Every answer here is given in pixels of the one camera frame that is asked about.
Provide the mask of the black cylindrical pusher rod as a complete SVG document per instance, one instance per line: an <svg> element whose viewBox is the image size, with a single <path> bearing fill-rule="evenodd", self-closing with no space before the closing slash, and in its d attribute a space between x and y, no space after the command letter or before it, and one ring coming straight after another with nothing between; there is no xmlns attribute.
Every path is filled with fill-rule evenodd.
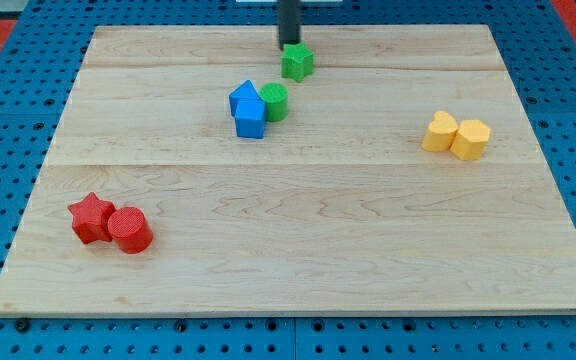
<svg viewBox="0 0 576 360"><path fill-rule="evenodd" d="M277 1L277 31L279 48L301 41L301 1Z"/></svg>

